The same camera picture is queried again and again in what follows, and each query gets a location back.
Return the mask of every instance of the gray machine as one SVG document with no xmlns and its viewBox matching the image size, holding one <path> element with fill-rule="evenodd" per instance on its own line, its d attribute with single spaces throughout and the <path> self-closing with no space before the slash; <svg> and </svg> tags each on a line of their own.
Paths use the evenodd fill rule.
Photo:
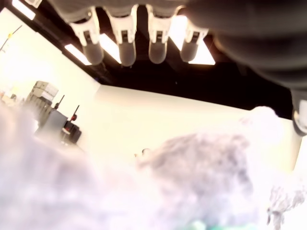
<svg viewBox="0 0 307 230">
<path fill-rule="evenodd" d="M 52 133 L 55 137 L 59 137 L 67 122 L 68 118 L 57 110 L 64 96 L 55 108 L 52 107 L 52 101 L 58 91 L 48 82 L 37 81 L 26 99 L 26 106 L 35 111 L 35 118 L 39 126 L 36 133 L 39 135 Z"/>
</svg>

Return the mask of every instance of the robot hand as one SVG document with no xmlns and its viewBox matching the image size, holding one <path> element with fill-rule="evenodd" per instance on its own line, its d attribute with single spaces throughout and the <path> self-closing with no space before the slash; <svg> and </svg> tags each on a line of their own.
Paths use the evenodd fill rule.
<svg viewBox="0 0 307 230">
<path fill-rule="evenodd" d="M 119 47 L 119 56 L 123 66 L 131 66 L 136 59 L 135 33 L 136 10 L 139 4 L 146 5 L 148 11 L 149 28 L 149 58 L 159 64 L 166 58 L 167 40 L 172 19 L 178 10 L 187 5 L 188 21 L 186 36 L 180 56 L 183 61 L 191 61 L 198 49 L 199 42 L 206 36 L 208 29 L 215 31 L 224 52 L 234 60 L 252 67 L 262 77 L 274 83 L 291 89 L 294 113 L 293 122 L 296 132 L 307 134 L 307 91 L 304 65 L 300 66 L 301 54 L 297 60 L 293 52 L 277 52 L 283 45 L 289 47 L 297 44 L 304 47 L 306 44 L 303 26 L 294 26 L 291 23 L 280 24 L 279 20 L 297 21 L 293 18 L 305 14 L 304 3 L 293 4 L 295 10 L 289 13 L 291 3 L 283 2 L 283 7 L 272 10 L 270 5 L 261 1 L 253 1 L 253 8 L 259 9 L 255 15 L 255 28 L 251 29 L 250 12 L 244 1 L 188 1 L 188 0 L 48 0 L 62 19 L 69 24 L 80 39 L 83 52 L 92 64 L 99 64 L 103 59 L 103 50 L 100 46 L 99 22 L 95 12 L 96 7 L 103 7 L 107 12 L 113 32 Z M 297 33 L 297 36 L 283 39 L 286 34 Z M 276 43 L 266 43 L 265 38 L 275 39 Z M 302 50 L 289 47 L 289 50 Z"/>
<path fill-rule="evenodd" d="M 109 2 L 107 0 L 82 1 L 75 4 L 74 0 L 49 0 L 62 19 L 69 24 L 79 38 L 83 52 L 89 62 L 99 64 L 103 59 L 100 46 L 100 30 L 95 7 L 102 6 L 110 19 L 115 35 L 121 64 L 131 66 L 136 60 L 135 33 L 137 25 L 137 0 L 125 3 Z M 160 64 L 166 58 L 167 41 L 172 19 L 179 9 L 184 7 L 184 1 L 152 1 L 145 2 L 148 11 L 149 59 Z M 189 62 L 195 58 L 198 44 L 204 39 L 208 29 L 195 26 L 188 22 L 185 41 L 181 50 L 183 61 Z"/>
</svg>

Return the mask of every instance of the fluffy white material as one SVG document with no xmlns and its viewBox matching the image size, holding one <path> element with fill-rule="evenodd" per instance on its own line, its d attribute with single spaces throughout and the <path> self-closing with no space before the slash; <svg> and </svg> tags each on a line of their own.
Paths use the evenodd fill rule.
<svg viewBox="0 0 307 230">
<path fill-rule="evenodd" d="M 0 229 L 176 230 L 195 220 L 209 227 L 266 222 L 270 193 L 263 180 L 269 177 L 257 153 L 270 144 L 264 133 L 281 131 L 269 108 L 168 140 L 133 166 L 105 162 L 99 173 L 86 156 L 36 140 L 28 116 L 0 111 Z M 260 128 L 264 119 L 270 122 Z"/>
</svg>

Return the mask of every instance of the ceiling light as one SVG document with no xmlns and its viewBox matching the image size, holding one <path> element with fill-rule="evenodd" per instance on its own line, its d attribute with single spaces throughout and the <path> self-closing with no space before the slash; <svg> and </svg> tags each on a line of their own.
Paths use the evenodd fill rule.
<svg viewBox="0 0 307 230">
<path fill-rule="evenodd" d="M 32 10 L 30 10 L 28 7 L 26 7 L 23 3 L 21 3 L 19 0 L 13 0 L 12 5 L 16 9 L 18 9 L 21 13 L 23 13 L 25 16 L 27 16 L 30 20 L 34 19 L 35 13 Z"/>
<path fill-rule="evenodd" d="M 169 37 L 173 40 L 177 48 L 181 51 L 183 41 L 186 36 L 186 27 L 188 25 L 188 19 L 186 16 L 176 16 L 173 18 L 171 28 L 169 30 Z M 196 57 L 189 61 L 189 64 L 201 64 L 201 65 L 214 65 L 215 61 L 210 54 L 206 44 L 202 41 L 199 44 Z"/>
<path fill-rule="evenodd" d="M 116 45 L 111 38 L 106 34 L 100 35 L 100 45 L 109 55 L 112 56 L 112 58 L 121 64 L 118 45 Z"/>
<path fill-rule="evenodd" d="M 72 55 L 78 58 L 86 66 L 91 65 L 91 63 L 87 60 L 86 56 L 72 44 L 66 45 L 65 49 L 67 49 Z"/>
</svg>

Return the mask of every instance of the black pole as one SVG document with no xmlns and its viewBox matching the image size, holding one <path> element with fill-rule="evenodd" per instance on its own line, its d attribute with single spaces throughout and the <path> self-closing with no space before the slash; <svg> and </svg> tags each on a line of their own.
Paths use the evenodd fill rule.
<svg viewBox="0 0 307 230">
<path fill-rule="evenodd" d="M 73 115 L 75 115 L 76 114 L 76 112 L 78 111 L 78 109 L 79 109 L 79 106 L 80 105 L 78 105 L 78 107 L 76 108 L 76 111 L 73 113 Z"/>
</svg>

